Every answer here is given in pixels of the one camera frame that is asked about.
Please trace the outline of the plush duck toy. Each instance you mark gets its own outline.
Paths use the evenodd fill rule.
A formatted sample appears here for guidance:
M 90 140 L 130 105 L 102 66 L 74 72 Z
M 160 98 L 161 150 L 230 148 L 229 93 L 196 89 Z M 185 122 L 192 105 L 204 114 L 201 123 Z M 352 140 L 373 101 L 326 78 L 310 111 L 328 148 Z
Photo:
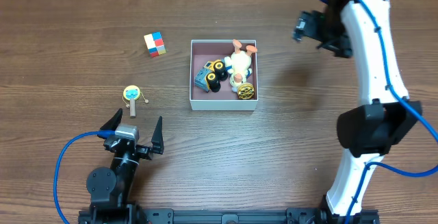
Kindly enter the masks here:
M 241 50 L 240 41 L 233 39 L 234 52 L 224 58 L 225 70 L 230 75 L 230 85 L 232 91 L 237 92 L 238 88 L 245 84 L 253 73 L 250 67 L 252 54 L 257 53 L 258 49 L 253 45 L 247 45 L 246 51 Z

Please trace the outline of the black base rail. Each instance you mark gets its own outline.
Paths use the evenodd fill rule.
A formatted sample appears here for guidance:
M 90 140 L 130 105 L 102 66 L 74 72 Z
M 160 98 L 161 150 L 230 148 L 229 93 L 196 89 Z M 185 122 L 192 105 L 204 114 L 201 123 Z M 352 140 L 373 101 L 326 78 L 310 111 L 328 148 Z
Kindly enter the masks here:
M 376 210 L 364 210 L 350 217 L 332 215 L 318 208 L 288 208 L 286 210 L 214 211 L 173 210 L 165 208 L 138 210 L 117 210 L 113 213 L 97 210 L 80 212 L 79 224 L 84 223 L 150 223 L 150 224 L 379 224 Z

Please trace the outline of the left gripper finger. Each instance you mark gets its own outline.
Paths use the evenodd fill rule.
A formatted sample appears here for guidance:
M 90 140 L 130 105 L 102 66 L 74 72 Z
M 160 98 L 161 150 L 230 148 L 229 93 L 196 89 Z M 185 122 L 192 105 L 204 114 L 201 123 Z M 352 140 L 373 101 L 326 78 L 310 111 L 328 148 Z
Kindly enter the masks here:
M 111 130 L 111 131 L 115 131 L 117 129 L 117 127 L 120 125 L 120 122 L 122 120 L 123 117 L 123 109 L 119 108 L 117 110 L 117 112 L 113 115 L 113 117 L 107 121 L 101 128 L 100 130 Z
M 164 153 L 164 139 L 163 139 L 162 129 L 163 129 L 163 119 L 160 116 L 151 138 L 151 143 L 153 145 L 152 146 L 153 153 L 160 155 Z

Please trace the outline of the wooden cat rattle drum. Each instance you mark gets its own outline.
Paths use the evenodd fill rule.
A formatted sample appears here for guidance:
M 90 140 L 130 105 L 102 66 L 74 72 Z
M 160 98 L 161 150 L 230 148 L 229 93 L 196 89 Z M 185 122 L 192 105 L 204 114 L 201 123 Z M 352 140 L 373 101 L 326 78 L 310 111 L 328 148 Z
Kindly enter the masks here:
M 139 98 L 143 98 L 145 104 L 149 103 L 149 100 L 145 98 L 138 86 L 130 85 L 123 90 L 123 101 L 125 102 L 126 108 L 129 109 L 129 116 L 131 118 L 136 117 L 136 101 Z

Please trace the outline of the white box, maroon inside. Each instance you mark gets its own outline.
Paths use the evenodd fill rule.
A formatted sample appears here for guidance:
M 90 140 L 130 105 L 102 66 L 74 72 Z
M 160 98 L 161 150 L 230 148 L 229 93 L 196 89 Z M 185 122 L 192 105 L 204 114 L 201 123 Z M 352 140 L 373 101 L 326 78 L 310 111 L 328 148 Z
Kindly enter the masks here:
M 247 45 L 257 47 L 255 40 L 238 40 L 242 44 L 241 50 L 246 51 Z M 193 40 L 191 42 L 190 58 L 190 103 L 193 110 L 228 110 L 242 111 L 254 110 L 258 102 L 258 79 L 257 79 L 257 53 L 252 54 L 250 67 L 253 73 L 247 82 L 251 83 L 255 89 L 252 99 L 241 100 L 237 93 L 232 91 L 230 85 L 230 75 L 221 82 L 218 92 L 205 92 L 203 89 L 194 85 L 194 77 L 202 69 L 207 61 L 224 59 L 234 52 L 233 40 Z

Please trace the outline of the multicolour puzzle cube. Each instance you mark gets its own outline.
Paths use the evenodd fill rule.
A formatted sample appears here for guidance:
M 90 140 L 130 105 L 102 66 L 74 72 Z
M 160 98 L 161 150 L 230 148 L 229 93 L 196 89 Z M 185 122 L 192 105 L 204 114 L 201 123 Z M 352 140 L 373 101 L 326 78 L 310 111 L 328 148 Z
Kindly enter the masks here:
M 144 35 L 144 41 L 151 57 L 157 57 L 166 53 L 166 48 L 160 32 Z

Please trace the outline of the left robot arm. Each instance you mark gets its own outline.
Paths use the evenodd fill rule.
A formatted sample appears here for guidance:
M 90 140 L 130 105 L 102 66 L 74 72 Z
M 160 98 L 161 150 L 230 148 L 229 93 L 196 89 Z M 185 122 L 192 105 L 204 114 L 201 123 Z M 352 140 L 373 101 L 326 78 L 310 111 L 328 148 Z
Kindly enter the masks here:
M 109 167 L 94 169 L 86 180 L 90 207 L 79 212 L 79 224 L 149 223 L 144 210 L 128 201 L 136 169 L 141 159 L 152 160 L 164 153 L 163 120 L 159 118 L 151 138 L 151 146 L 139 145 L 136 126 L 122 124 L 119 109 L 99 130 L 105 150 L 114 154 Z

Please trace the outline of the yellow grey toy truck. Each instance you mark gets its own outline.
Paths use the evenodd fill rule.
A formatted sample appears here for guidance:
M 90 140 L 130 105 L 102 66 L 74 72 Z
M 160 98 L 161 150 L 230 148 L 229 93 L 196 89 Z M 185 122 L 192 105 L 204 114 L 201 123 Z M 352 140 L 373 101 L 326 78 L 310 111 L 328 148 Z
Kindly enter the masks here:
M 194 77 L 194 85 L 205 92 L 218 92 L 221 82 L 228 78 L 228 73 L 223 59 L 207 61 Z

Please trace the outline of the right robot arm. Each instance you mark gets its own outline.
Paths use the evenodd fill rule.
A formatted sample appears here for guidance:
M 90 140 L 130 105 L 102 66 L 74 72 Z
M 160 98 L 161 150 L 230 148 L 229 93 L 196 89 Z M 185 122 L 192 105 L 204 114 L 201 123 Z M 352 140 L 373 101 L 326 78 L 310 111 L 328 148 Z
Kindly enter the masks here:
M 323 12 L 303 12 L 295 40 L 309 37 L 337 57 L 353 58 L 359 104 L 337 119 L 342 158 L 317 223 L 377 223 L 378 212 L 361 206 L 376 167 L 422 120 L 400 75 L 389 22 L 389 0 L 321 0 Z

